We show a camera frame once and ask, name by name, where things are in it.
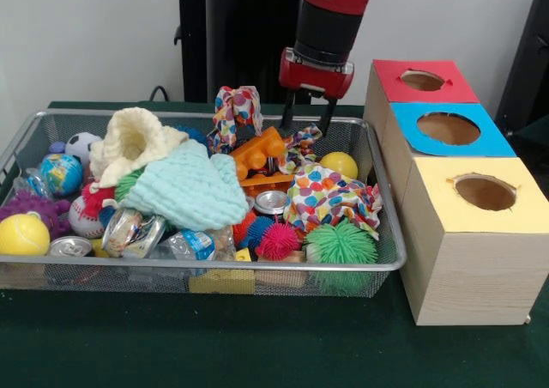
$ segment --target wooden box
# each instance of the wooden box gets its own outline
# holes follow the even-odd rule
[[[549,272],[549,203],[520,159],[414,158],[401,214],[418,325],[525,322]]]
[[[374,61],[365,120],[399,208],[414,157],[515,156],[453,62]]]

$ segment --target yellow box top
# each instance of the yellow box top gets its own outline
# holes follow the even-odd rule
[[[520,159],[415,163],[446,232],[549,233],[549,202]]]

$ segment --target pink spiky ball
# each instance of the pink spiky ball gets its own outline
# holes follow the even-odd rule
[[[256,254],[271,261],[281,261],[298,250],[298,235],[293,228],[287,224],[275,223],[263,235]]]

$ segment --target wire mesh basket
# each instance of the wire mesh basket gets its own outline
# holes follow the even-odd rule
[[[36,167],[51,143],[66,141],[78,132],[104,136],[113,112],[55,110],[27,119],[0,157],[0,202],[13,194],[14,178]],[[211,130],[212,115],[155,113],[163,124],[184,124],[204,133]],[[278,125],[280,117],[265,117],[264,125]],[[301,130],[313,117],[296,117]],[[246,138],[251,134],[238,137]],[[257,295],[331,295],[372,297],[390,271],[406,260],[401,228],[373,129],[360,119],[334,118],[315,151],[348,152],[359,165],[359,179],[379,184],[383,210],[379,214],[377,264],[308,264],[163,259],[16,257],[0,255],[0,288],[63,291],[217,293]]]

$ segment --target green spiky ball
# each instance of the green spiky ball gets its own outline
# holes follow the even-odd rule
[[[318,264],[375,264],[374,239],[349,220],[336,227],[321,225],[305,237],[309,262]],[[360,295],[371,281],[370,272],[314,272],[312,276],[323,294]]]

